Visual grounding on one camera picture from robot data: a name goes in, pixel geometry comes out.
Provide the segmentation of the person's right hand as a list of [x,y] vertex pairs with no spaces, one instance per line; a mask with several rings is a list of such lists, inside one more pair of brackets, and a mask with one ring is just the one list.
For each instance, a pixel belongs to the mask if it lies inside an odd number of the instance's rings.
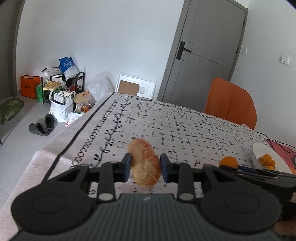
[[273,230],[281,235],[283,240],[295,240],[296,220],[279,221],[275,224]]

